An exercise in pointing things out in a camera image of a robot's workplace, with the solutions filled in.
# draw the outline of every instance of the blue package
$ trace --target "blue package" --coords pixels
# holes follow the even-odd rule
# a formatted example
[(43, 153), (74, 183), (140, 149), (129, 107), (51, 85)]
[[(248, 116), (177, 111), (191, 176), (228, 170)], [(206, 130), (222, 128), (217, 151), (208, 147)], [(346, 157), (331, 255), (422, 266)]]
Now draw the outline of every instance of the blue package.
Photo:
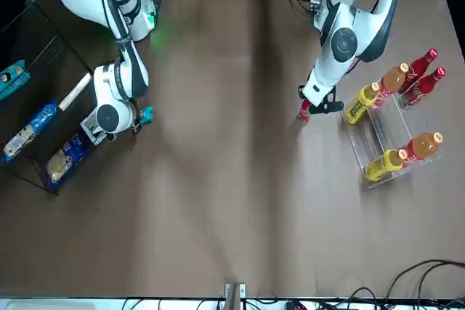
[(27, 143), (31, 142), (45, 125), (57, 114), (57, 103), (52, 101), (45, 105), (17, 134), (10, 139), (3, 149), (4, 161), (11, 161)]
[(75, 134), (44, 166), (46, 185), (57, 189), (78, 163), (86, 157), (88, 147), (80, 134)]
[(45, 105), (30, 122), (34, 132), (38, 134), (56, 113), (57, 103), (55, 101), (52, 101), (49, 105)]
[(31, 77), (25, 71), (25, 61), (19, 60), (0, 72), (0, 100), (7, 98)]

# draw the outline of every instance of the brown table surface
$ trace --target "brown table surface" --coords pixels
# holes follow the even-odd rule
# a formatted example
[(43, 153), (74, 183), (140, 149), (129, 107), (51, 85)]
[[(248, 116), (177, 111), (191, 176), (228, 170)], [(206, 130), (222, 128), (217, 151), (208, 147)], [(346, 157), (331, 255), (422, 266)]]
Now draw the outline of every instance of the brown table surface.
[[(98, 26), (41, 1), (92, 67), (114, 58)], [(448, 71), (422, 102), (446, 158), (372, 190), (338, 113), (291, 130), (296, 87), (320, 51), (305, 15), (287, 0), (163, 0), (161, 11), (138, 44), (150, 74), (141, 104), (155, 121), (99, 148), (60, 197), (2, 176), (2, 290), (217, 296), (238, 280), (249, 295), (365, 285), (381, 297), (411, 264), (465, 260), (464, 62), (445, 1), (400, 0), (384, 55), (338, 85), (349, 99), (431, 47)], [(394, 296), (415, 297), (420, 275)], [(456, 297), (464, 282), (438, 269), (423, 294)]]

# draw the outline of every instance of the red object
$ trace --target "red object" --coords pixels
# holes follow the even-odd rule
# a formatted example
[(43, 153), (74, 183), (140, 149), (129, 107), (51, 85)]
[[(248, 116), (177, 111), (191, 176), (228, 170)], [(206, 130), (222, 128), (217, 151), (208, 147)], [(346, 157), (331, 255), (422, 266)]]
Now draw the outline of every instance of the red object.
[(302, 124), (303, 126), (308, 124), (308, 121), (310, 119), (310, 112), (309, 108), (312, 103), (308, 99), (304, 99), (302, 101), (302, 106), (300, 107), (299, 114), (297, 115), (297, 120)]
[(403, 167), (404, 168), (410, 166), (411, 163), (414, 162), (414, 161), (420, 161), (420, 160), (424, 159), (423, 157), (418, 156), (417, 154), (415, 154), (415, 152), (413, 151), (413, 141), (414, 140), (415, 139), (411, 139), (409, 141), (409, 143), (404, 147), (405, 151), (407, 152), (407, 158), (403, 162)]
[(436, 49), (430, 49), (427, 54), (413, 62), (410, 65), (408, 73), (405, 74), (405, 82), (400, 87), (399, 93), (403, 94), (410, 86), (412, 86), (418, 79), (420, 79), (423, 74), (425, 74), (426, 69), (428, 69), (429, 63), (433, 62), (436, 57)]
[(445, 69), (439, 67), (433, 74), (421, 78), (414, 83), (400, 98), (400, 104), (404, 109), (408, 109), (419, 103), (426, 95), (433, 91), (434, 86), (445, 76)]
[(377, 107), (381, 107), (384, 102), (386, 102), (386, 97), (390, 96), (391, 94), (394, 94), (395, 91), (389, 90), (385, 85), (384, 85), (384, 78), (381, 79), (379, 83), (379, 91), (378, 91), (378, 96), (381, 98), (376, 98), (376, 101), (374, 102), (374, 105)]
[(409, 143), (407, 144), (407, 147), (405, 147), (405, 150), (407, 151), (407, 159), (405, 160), (405, 162), (408, 162), (408, 161), (419, 161), (419, 160), (423, 160), (424, 158), (421, 157), (421, 156), (418, 156), (417, 154), (415, 154), (415, 152), (413, 151), (413, 141), (415, 139), (411, 139), (409, 141)]

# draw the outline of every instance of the yellow bottle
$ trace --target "yellow bottle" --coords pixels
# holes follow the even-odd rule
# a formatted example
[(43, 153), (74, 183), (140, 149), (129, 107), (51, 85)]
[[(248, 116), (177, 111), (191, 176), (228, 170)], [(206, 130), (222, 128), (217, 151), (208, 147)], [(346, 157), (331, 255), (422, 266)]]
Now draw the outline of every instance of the yellow bottle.
[(344, 111), (344, 116), (348, 123), (353, 125), (360, 119), (360, 116), (363, 115), (366, 108), (376, 101), (376, 93), (378, 90), (378, 83), (372, 83), (360, 90), (355, 99), (349, 103)]
[(406, 158), (407, 152), (404, 149), (387, 150), (378, 160), (365, 166), (365, 177), (368, 181), (378, 181), (388, 172), (399, 171)]

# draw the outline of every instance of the white robotic arm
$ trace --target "white robotic arm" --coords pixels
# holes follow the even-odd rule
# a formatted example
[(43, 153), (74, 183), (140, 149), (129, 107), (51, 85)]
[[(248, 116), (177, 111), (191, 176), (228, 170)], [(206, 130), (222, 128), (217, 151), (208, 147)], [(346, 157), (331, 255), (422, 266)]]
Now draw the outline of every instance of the white robotic arm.
[(370, 62), (384, 52), (397, 0), (379, 0), (374, 13), (353, 6), (354, 0), (311, 0), (314, 26), (322, 50), (302, 93), (318, 106), (357, 57)]
[(97, 67), (94, 88), (97, 122), (116, 134), (134, 126), (138, 119), (136, 98), (148, 89), (148, 74), (134, 40), (143, 39), (155, 27), (153, 0), (62, 0), (74, 14), (112, 30), (121, 51), (119, 60)]

